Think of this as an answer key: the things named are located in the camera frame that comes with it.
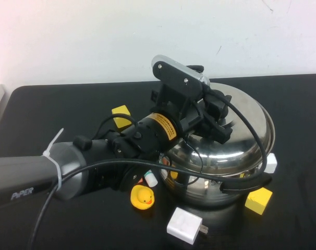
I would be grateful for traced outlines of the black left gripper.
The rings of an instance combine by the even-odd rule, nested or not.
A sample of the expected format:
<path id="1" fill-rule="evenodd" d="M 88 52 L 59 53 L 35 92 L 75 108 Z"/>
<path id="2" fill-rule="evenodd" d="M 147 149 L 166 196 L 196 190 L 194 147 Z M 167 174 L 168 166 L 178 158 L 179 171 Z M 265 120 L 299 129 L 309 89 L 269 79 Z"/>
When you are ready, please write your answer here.
<path id="1" fill-rule="evenodd" d="M 220 144 L 226 143 L 232 134 L 232 128 L 224 128 L 216 122 L 208 122 L 206 112 L 214 119 L 224 119 L 228 115 L 228 106 L 218 99 L 220 96 L 227 102 L 231 95 L 225 95 L 219 90 L 211 90 L 204 96 L 203 88 L 197 90 L 175 90 L 171 87 L 161 87 L 151 92 L 151 101 L 155 103 L 151 112 L 165 115 L 171 119 L 180 134 L 203 134 L 203 137 Z"/>

